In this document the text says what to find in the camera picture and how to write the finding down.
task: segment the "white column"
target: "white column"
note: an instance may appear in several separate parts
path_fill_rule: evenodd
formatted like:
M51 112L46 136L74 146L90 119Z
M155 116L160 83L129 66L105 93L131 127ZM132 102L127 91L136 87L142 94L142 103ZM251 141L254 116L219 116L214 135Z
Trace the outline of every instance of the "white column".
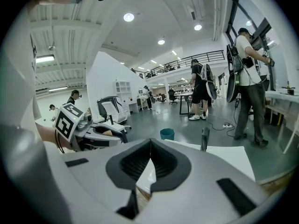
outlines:
M299 43L293 27L275 0L251 0L265 16L281 41L288 80L291 87L299 88Z
M167 78L164 78L164 84L165 84L165 89L166 89L166 96L167 96L167 102L169 102L169 95L168 95L168 91L169 91L169 85L168 85L168 81Z

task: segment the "person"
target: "person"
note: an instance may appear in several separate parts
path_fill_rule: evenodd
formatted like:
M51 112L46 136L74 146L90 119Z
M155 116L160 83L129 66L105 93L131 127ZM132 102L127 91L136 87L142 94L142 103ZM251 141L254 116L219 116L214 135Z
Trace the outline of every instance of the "person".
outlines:
M75 100L80 99L80 93L78 90L73 90L71 92L71 96L69 97L69 99L67 100L67 104L71 103L71 104L75 104Z
M50 111L53 110L55 111L55 116L53 117L53 121L56 119L58 113L59 113L59 109L55 107L55 105L50 105Z
M194 92L192 95L192 108L194 111L194 116L190 117L189 120L206 119L206 112L208 108L207 101L209 100L209 95L206 90L206 80L202 80L200 77L203 65L194 59L191 61L192 68L192 78L190 84L194 86ZM210 79L211 70L206 66L206 75ZM203 104L203 113L199 115L199 103Z
M152 96L152 94L151 94L151 91L149 90L149 88L148 88L147 85L144 86L144 89L145 89L145 91L144 91L143 95L146 95L146 97L147 97L146 101L148 102L148 110L151 110L151 100L150 100L150 97Z
M254 142L259 147L266 147L268 141L263 139L263 123L265 114L265 89L261 78L256 70L255 61L259 60L265 64L271 64L272 59L263 57L253 50L250 40L252 35L246 28L240 28L235 46L244 65L240 74L241 110L238 125L235 132L235 140L246 138L244 129L247 125L248 113L253 106L254 116Z
M1 115L5 125L20 125L25 130L32 131L35 140L43 140L57 145L57 135L52 127L44 127L35 122L41 118L41 113L36 101L35 86L35 70L36 70L36 49L30 36L30 19L29 13L32 9L40 4L70 4L80 0L31 0L20 11L15 21L11 25L2 42L0 48L0 80L1 82L9 82L8 77L15 78L18 87L22 87L22 93L26 93L20 102L20 96L12 96L11 93L5 95L4 100L0 104L2 110L6 110L7 115L15 113L14 119L6 119ZM63 138L60 139L62 147L72 149L69 142Z

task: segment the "concrete floor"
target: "concrete floor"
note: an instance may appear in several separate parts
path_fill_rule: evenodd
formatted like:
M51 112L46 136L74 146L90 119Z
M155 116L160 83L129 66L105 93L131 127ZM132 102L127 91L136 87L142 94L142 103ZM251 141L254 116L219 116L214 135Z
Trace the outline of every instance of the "concrete floor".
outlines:
M218 99L209 108L207 121L212 123L215 129L222 129L225 122L235 124L234 122L234 103L228 104L225 99ZM183 102L182 111L187 112L187 104ZM288 142L291 132L285 129L282 141L277 143L277 137L280 127L271 126L265 122L264 139L269 141L266 149L260 149L251 145L254 140L253 122L248 121L245 132L247 138L244 140L234 140L227 136L227 131L216 131L212 125L204 120L189 121L187 115L179 115L179 103L169 105L168 103L156 103L154 111L143 110L139 113L132 113L128 118L128 124L132 130L128 131L128 141L160 138L160 130L171 128L175 131L175 141L187 142L191 144L201 143L201 131L204 127L210 128L209 146L219 147L237 147L244 146L256 182L264 184L278 179L292 171L299 161L299 137L296 136L294 142L286 154L282 153L282 147ZM237 121L239 108L236 110L235 119Z

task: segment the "ceiling light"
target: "ceiling light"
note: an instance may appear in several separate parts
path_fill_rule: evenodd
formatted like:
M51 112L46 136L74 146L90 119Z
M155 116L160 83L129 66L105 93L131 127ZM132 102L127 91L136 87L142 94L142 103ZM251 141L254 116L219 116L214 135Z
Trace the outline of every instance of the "ceiling light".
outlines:
M194 30L196 30L196 31L199 31L200 29L202 29L202 25L198 24L194 27Z
M54 56L40 56L36 58L36 63L54 61Z
M164 43L165 43L164 40L159 40L159 41L158 41L158 44L159 44L159 45L163 45Z
M267 46L270 46L270 45L272 45L274 43L274 41L271 41L271 42L269 42L268 44L267 44Z
M52 90L49 90L49 92L59 91L59 90L65 90L65 89L67 89L67 87L61 87L61 88L52 89Z
M127 13L123 16L123 19L127 22L130 22L130 21L134 20L134 15L131 13Z

